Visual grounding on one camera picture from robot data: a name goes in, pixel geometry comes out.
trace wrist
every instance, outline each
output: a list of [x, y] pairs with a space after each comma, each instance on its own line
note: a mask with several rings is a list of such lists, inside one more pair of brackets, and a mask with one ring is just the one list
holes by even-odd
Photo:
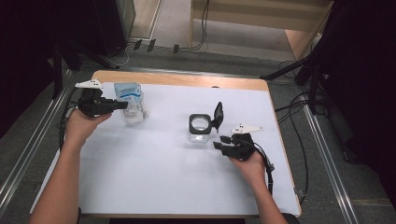
[[268, 191], [267, 184], [262, 179], [251, 181], [249, 183], [249, 185], [250, 185], [251, 190], [254, 192], [254, 194], [257, 194], [257, 193], [263, 192], [263, 191]]
[[77, 153], [79, 154], [81, 152], [82, 146], [84, 146], [85, 141], [83, 142], [71, 142], [71, 141], [65, 141], [64, 146], [62, 147], [62, 151], [67, 151], [71, 153]]

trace human hand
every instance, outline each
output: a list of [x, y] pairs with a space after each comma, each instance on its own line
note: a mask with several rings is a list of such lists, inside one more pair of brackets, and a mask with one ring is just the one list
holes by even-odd
[[65, 143], [76, 144], [76, 146], [82, 147], [85, 140], [93, 133], [96, 127], [110, 117], [111, 114], [105, 114], [95, 118], [89, 118], [79, 109], [74, 110], [66, 124]]
[[239, 169], [242, 176], [253, 189], [256, 185], [265, 184], [265, 166], [259, 152], [255, 151], [247, 161], [229, 159]]

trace transparent container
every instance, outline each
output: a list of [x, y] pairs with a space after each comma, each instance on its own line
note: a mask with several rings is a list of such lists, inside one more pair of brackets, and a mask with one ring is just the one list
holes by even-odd
[[118, 101], [128, 102], [128, 107], [122, 110], [122, 115], [128, 125], [135, 125], [146, 118], [143, 106], [143, 92], [138, 83], [115, 83], [114, 89]]
[[[210, 121], [204, 117], [198, 117], [192, 120], [191, 126], [197, 131], [206, 130], [210, 125]], [[192, 143], [206, 143], [209, 140], [209, 133], [190, 133], [190, 142]]]

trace black cable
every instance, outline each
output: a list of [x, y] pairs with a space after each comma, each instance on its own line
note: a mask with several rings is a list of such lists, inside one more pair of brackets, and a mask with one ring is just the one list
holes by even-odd
[[169, 48], [169, 47], [163, 47], [163, 46], [154, 46], [155, 49], [171, 49], [173, 50], [174, 48]]
[[[338, 7], [338, 5], [341, 5], [341, 4], [333, 5], [332, 10], [330, 10], [330, 11], [326, 14], [326, 17], [325, 17], [326, 20], [329, 18], [330, 14]], [[339, 21], [340, 21], [340, 18], [341, 18], [341, 17], [342, 17], [342, 16], [337, 17], [338, 20], [337, 20], [337, 21], [334, 21], [333, 23], [334, 23], [334, 24], [340, 23]], [[328, 32], [328, 33], [333, 33], [334, 27], [335, 27], [335, 26], [332, 26], [330, 29], [328, 29], [329, 31], [327, 31], [327, 32]], [[328, 36], [330, 36], [330, 35], [325, 35], [326, 41], [327, 41], [328, 38], [329, 38]], [[277, 77], [280, 77], [280, 76], [284, 76], [284, 75], [285, 75], [286, 73], [288, 73], [289, 71], [293, 71], [293, 72], [294, 72], [294, 70], [297, 69], [298, 67], [304, 67], [304, 68], [307, 68], [307, 69], [312, 69], [313, 67], [308, 67], [308, 66], [305, 65], [305, 63], [310, 63], [310, 62], [312, 61], [312, 59], [316, 58], [316, 56], [318, 56], [318, 55], [317, 55], [317, 51], [315, 51], [315, 48], [312, 49], [312, 45], [311, 45], [311, 53], [308, 54], [307, 56], [305, 56], [304, 58], [302, 58], [302, 59], [300, 59], [300, 60], [298, 60], [298, 61], [295, 61], [293, 64], [291, 64], [291, 65], [289, 65], [289, 66], [283, 68], [282, 71], [279, 71], [279, 70], [278, 70], [278, 71], [276, 71], [276, 72], [274, 72], [274, 73], [272, 73], [272, 74], [270, 74], [270, 75], [260, 76], [260, 78], [261, 78], [261, 79], [266, 79], [266, 80], [271, 80], [271, 79], [274, 79], [274, 78], [277, 78]]]
[[[291, 101], [290, 104], [292, 104], [298, 97], [299, 97], [299, 96], [296, 96], [296, 97]], [[303, 204], [304, 199], [305, 199], [305, 196], [306, 196], [306, 194], [307, 194], [307, 192], [308, 192], [308, 185], [309, 185], [308, 161], [307, 161], [307, 159], [306, 159], [306, 153], [305, 153], [305, 148], [304, 148], [304, 145], [303, 145], [303, 140], [301, 139], [301, 136], [300, 136], [300, 134], [299, 134], [299, 132], [298, 132], [298, 130], [297, 130], [297, 128], [296, 128], [296, 125], [295, 125], [295, 123], [294, 123], [292, 117], [289, 116], [289, 118], [290, 118], [291, 125], [293, 126], [293, 129], [294, 129], [294, 131], [295, 131], [296, 134], [297, 134], [298, 140], [299, 140], [299, 142], [300, 142], [301, 150], [302, 150], [302, 152], [303, 152], [303, 157], [304, 157], [304, 167], [305, 167], [305, 188], [304, 188], [304, 196], [303, 196], [303, 198], [300, 199], [300, 204]]]
[[209, 0], [206, 1], [205, 7], [204, 7], [204, 12], [203, 12], [202, 18], [201, 18], [202, 38], [201, 38], [200, 43], [197, 46], [194, 46], [190, 49], [189, 48], [180, 48], [180, 49], [188, 49], [189, 51], [198, 50], [206, 42], [206, 24], [207, 24], [208, 12], [209, 12]]
[[114, 64], [114, 65], [116, 65], [117, 66], [117, 68], [119, 68], [120, 66], [124, 66], [125, 64], [127, 64], [128, 62], [129, 62], [129, 54], [128, 54], [128, 48], [129, 47], [131, 47], [132, 45], [128, 45], [127, 47], [125, 47], [125, 49], [124, 49], [124, 52], [125, 52], [125, 55], [126, 55], [126, 61], [124, 62], [124, 63], [114, 63], [113, 61], [111, 61], [109, 58], [107, 58], [106, 57], [106, 59], [110, 62], [110, 63], [112, 63], [112, 64]]
[[[280, 65], [281, 65], [282, 63], [294, 63], [294, 62], [295, 62], [295, 61], [283, 61], [283, 62], [279, 63], [279, 64], [277, 65], [277, 71], [280, 70]], [[285, 78], [289, 78], [289, 79], [293, 79], [293, 78], [294, 78], [294, 77], [288, 77], [288, 76], [286, 76], [286, 74], [283, 74], [282, 76], [285, 77]]]
[[278, 124], [281, 124], [283, 121], [285, 121], [285, 120], [286, 120], [288, 117], [290, 117], [291, 115], [294, 115], [294, 114], [297, 114], [298, 112], [300, 112], [300, 110], [301, 110], [302, 108], [304, 108], [305, 105], [307, 105], [307, 102], [306, 102], [306, 103], [301, 103], [301, 104], [299, 104], [299, 105], [296, 105], [296, 106], [291, 107], [291, 109], [293, 109], [293, 108], [299, 106], [298, 110], [294, 111], [293, 113], [289, 113], [289, 112], [288, 112], [288, 113], [286, 113], [282, 118], [280, 118], [280, 119], [277, 121]]
[[292, 105], [286, 105], [286, 106], [277, 108], [277, 109], [275, 109], [275, 112], [277, 113], [277, 112], [282, 111], [284, 109], [289, 109], [289, 107], [297, 105], [297, 104], [300, 104], [300, 103], [303, 103], [303, 102], [307, 102], [307, 100], [297, 101], [297, 102], [293, 103]]
[[307, 93], [308, 93], [308, 92], [305, 91], [305, 92], [302, 92], [302, 93], [298, 94], [297, 96], [294, 97], [294, 99], [291, 101], [291, 103], [290, 103], [289, 105], [280, 107], [280, 108], [278, 108], [278, 109], [275, 109], [275, 112], [278, 112], [278, 111], [281, 111], [281, 110], [284, 110], [284, 109], [289, 108], [290, 105], [292, 105], [292, 103], [293, 103], [299, 96], [302, 96], [302, 95], [307, 94]]
[[75, 106], [75, 105], [73, 105], [70, 107], [69, 104], [70, 104], [70, 100], [76, 90], [77, 90], [77, 88], [75, 87], [75, 88], [73, 88], [73, 90], [70, 91], [70, 93], [67, 97], [65, 106], [64, 106], [64, 112], [62, 113], [62, 116], [61, 116], [61, 125], [60, 125], [60, 131], [59, 131], [59, 150], [62, 150], [62, 147], [64, 146], [64, 134], [66, 131], [66, 117], [65, 116], [66, 116], [67, 111], [71, 107]]
[[265, 166], [265, 173], [267, 173], [267, 176], [268, 176], [268, 191], [272, 195], [273, 194], [273, 185], [274, 185], [274, 179], [272, 177], [272, 172], [274, 171], [274, 165], [268, 159], [267, 155], [264, 152], [264, 149], [262, 149], [262, 147], [259, 144], [254, 143], [254, 142], [252, 145], [251, 143], [249, 143], [245, 140], [242, 140], [242, 139], [234, 139], [234, 140], [248, 144], [250, 147], [253, 147], [257, 152], [259, 152], [260, 156], [262, 157], [262, 162], [264, 163], [264, 166]]
[[114, 57], [117, 56], [121, 51], [122, 51], [122, 49], [117, 49], [115, 53], [113, 53], [112, 55], [106, 56], [106, 58], [107, 58], [107, 59], [114, 58]]

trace gray floor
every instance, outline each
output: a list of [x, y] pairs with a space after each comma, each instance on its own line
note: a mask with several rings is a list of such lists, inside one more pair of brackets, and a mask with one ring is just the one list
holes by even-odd
[[[163, 0], [151, 37], [156, 39], [156, 45], [188, 46], [190, 8], [191, 1]], [[207, 21], [206, 35], [208, 45], [203, 45], [199, 51], [275, 61], [294, 60], [284, 30]], [[202, 37], [200, 20], [194, 20], [192, 37], [192, 45], [198, 45]]]
[[[284, 38], [284, 36], [279, 33], [279, 38]], [[163, 41], [174, 43], [171, 40], [163, 39]], [[210, 49], [213, 49], [211, 47], [213, 45], [210, 42], [208, 45]], [[285, 51], [290, 55], [290, 49], [286, 50], [287, 48], [287, 46], [282, 45], [280, 51]], [[274, 54], [274, 57], [272, 57], [270, 53], [266, 53], [265, 57], [249, 57], [249, 55], [251, 56], [255, 53], [248, 54], [248, 52], [242, 53], [242, 57], [235, 56], [238, 54], [238, 50], [235, 49], [233, 50], [233, 54], [228, 54], [227, 52], [230, 51], [229, 48], [213, 53], [181, 51], [178, 54], [173, 54], [171, 49], [164, 48], [155, 48], [150, 53], [147, 53], [146, 50], [147, 46], [143, 46], [136, 51], [129, 49], [130, 60], [120, 70], [149, 68], [257, 78], [260, 75], [275, 72], [281, 61], [290, 59], [290, 56], [279, 57], [282, 54]], [[81, 56], [81, 59], [83, 59], [83, 67], [79, 72], [73, 72], [72, 82], [74, 83], [90, 79], [94, 71], [102, 69], [97, 63], [92, 62], [84, 56]], [[126, 57], [121, 52], [119, 56], [112, 58], [112, 60], [123, 63], [126, 61]], [[280, 77], [275, 81], [268, 82], [268, 84], [275, 108], [288, 105], [291, 99], [299, 93], [299, 88], [293, 84], [292, 80], [286, 77]], [[37, 123], [45, 113], [50, 103], [51, 95], [52, 86], [50, 85], [43, 90], [34, 103], [15, 122], [8, 133], [0, 139], [0, 182], [2, 184], [28, 143]], [[299, 217], [300, 222], [346, 223], [304, 111], [302, 110], [295, 114], [293, 118], [298, 132], [303, 139], [309, 167], [309, 189], [306, 199], [302, 204], [303, 212]], [[27, 222], [35, 196], [58, 149], [59, 119], [60, 113], [58, 112], [39, 145], [12, 200], [9, 202], [6, 212], [1, 217], [0, 223]], [[333, 132], [329, 120], [323, 116], [317, 116], [317, 119], [323, 135], [326, 137], [336, 168], [353, 203], [359, 223], [396, 223], [395, 210], [389, 203], [388, 197], [379, 183], [377, 174], [363, 164], [345, 162], [340, 143]], [[295, 185], [298, 189], [303, 189], [305, 182], [304, 160], [296, 133], [292, 129], [289, 120], [281, 123], [279, 128], [287, 151]], [[81, 223], [107, 222], [107, 219], [100, 218], [83, 218], [81, 220]], [[253, 218], [248, 219], [247, 223], [259, 222], [258, 219]]]

